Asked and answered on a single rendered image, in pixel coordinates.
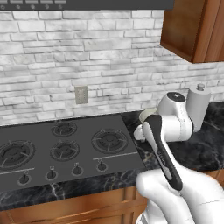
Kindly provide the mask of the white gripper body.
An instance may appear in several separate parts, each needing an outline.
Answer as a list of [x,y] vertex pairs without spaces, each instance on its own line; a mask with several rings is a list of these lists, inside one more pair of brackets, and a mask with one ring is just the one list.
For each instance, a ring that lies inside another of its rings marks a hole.
[[144,137],[144,133],[143,133],[143,127],[141,124],[139,124],[135,131],[134,131],[134,138],[137,140],[137,141],[141,141],[141,142],[144,142],[145,141],[145,137]]

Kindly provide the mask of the cream cup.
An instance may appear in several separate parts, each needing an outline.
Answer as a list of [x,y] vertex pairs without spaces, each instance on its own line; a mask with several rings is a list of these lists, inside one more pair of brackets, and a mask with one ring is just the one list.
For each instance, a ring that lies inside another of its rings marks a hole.
[[147,108],[147,109],[145,109],[139,115],[140,122],[143,123],[148,116],[153,115],[156,112],[157,112],[157,110],[155,108]]

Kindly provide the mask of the dark round hob knob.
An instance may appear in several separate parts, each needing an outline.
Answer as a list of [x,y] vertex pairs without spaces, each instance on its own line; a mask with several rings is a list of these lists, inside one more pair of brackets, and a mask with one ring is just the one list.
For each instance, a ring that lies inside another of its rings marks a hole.
[[53,181],[58,177],[58,173],[54,170],[54,167],[51,166],[50,170],[45,174],[45,179],[48,181]]
[[27,172],[24,172],[23,175],[18,179],[17,183],[20,186],[25,186],[29,184],[31,180],[32,180],[32,177]]
[[98,161],[98,164],[96,166],[96,170],[98,172],[105,172],[108,168],[108,165],[104,163],[101,159]]
[[75,177],[79,177],[83,174],[84,169],[78,164],[74,164],[74,168],[71,170],[71,174],[74,175]]

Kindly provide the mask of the dark grey gas hob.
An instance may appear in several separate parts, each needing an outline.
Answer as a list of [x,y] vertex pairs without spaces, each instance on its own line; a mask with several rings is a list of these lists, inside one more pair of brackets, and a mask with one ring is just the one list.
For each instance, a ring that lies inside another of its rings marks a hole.
[[[108,165],[104,172],[96,170],[100,159]],[[71,174],[75,163],[84,169],[79,177]],[[48,181],[45,175],[51,166],[58,177]],[[143,167],[120,115],[0,127],[0,192]],[[19,185],[24,172],[31,182]]]

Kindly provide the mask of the wooden base cabinet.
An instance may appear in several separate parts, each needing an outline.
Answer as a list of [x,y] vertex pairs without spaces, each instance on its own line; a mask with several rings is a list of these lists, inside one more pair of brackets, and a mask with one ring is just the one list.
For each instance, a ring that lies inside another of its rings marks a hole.
[[224,169],[216,171],[208,171],[206,174],[216,179],[220,183],[220,185],[224,188]]
[[0,224],[135,224],[147,199],[135,186],[0,212]]

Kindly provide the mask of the grey range hood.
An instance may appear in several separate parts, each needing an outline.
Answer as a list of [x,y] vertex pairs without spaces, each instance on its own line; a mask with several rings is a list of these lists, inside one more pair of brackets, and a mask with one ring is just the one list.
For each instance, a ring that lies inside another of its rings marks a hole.
[[0,0],[0,11],[171,10],[174,0]]

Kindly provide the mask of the grey wall socket plate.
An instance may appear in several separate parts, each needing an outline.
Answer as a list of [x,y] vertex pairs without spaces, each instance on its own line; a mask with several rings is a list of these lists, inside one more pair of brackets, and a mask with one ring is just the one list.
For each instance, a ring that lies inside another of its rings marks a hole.
[[88,103],[88,87],[79,86],[75,87],[75,100],[77,104],[86,104]]

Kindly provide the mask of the wooden wall cupboard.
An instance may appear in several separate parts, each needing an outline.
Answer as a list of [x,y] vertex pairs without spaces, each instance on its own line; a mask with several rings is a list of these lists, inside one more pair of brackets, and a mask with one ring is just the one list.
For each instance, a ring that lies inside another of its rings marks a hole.
[[224,62],[224,0],[175,0],[160,45],[192,63]]

